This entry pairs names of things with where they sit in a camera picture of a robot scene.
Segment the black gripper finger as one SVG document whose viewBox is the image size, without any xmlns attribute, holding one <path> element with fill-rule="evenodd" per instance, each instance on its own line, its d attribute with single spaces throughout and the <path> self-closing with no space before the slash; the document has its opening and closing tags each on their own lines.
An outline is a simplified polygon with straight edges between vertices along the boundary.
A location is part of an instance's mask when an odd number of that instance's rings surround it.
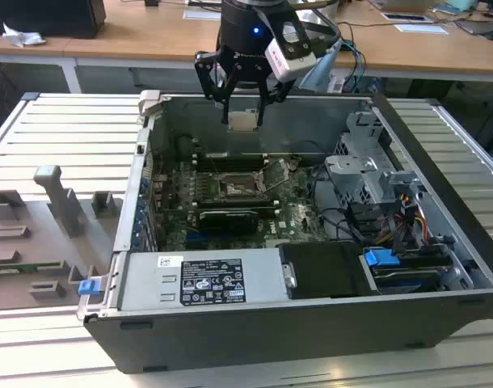
<svg viewBox="0 0 493 388">
<path fill-rule="evenodd" d="M 225 71 L 225 81 L 220 86 L 213 78 L 213 70 L 218 65 Z M 230 97 L 237 85 L 237 67 L 233 61 L 232 52 L 230 50 L 196 52 L 194 66 L 205 98 L 222 104 L 221 122 L 227 124 Z"/>
<path fill-rule="evenodd" d="M 290 82 L 278 82 L 272 89 L 268 89 L 267 80 L 258 81 L 259 104 L 257 125 L 263 124 L 263 115 L 267 105 L 282 103 L 290 92 Z"/>
</svg>

